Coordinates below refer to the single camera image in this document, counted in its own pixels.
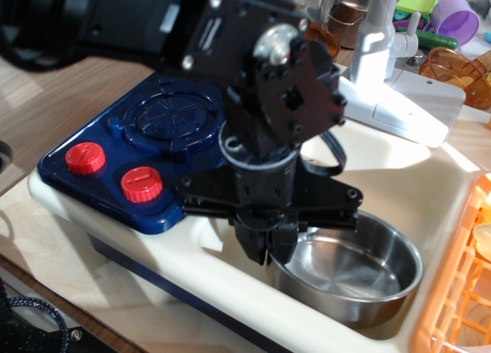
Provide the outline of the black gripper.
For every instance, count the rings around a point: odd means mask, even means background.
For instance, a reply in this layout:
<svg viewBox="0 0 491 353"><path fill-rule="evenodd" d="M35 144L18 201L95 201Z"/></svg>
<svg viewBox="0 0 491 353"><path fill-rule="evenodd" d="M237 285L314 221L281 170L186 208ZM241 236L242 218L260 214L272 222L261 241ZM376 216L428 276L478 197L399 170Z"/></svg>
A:
<svg viewBox="0 0 491 353"><path fill-rule="evenodd" d="M312 165L297 150L268 161L228 150L223 156L226 164L182 176L176 189L186 214L232 222L243 251L259 265L267 250L278 264L291 260L298 224L356 226L363 195L335 180L333 168Z"/></svg>

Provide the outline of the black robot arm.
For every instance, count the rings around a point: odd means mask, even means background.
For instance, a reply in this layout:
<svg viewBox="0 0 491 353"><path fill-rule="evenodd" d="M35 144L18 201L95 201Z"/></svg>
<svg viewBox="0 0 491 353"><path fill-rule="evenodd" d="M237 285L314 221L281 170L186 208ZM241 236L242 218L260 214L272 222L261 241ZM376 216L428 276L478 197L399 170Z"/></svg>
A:
<svg viewBox="0 0 491 353"><path fill-rule="evenodd" d="M227 217L246 255L288 262L310 226L353 230L341 73L291 0L1 0L1 55L44 72L88 56L218 84L223 167L186 176L185 211Z"/></svg>

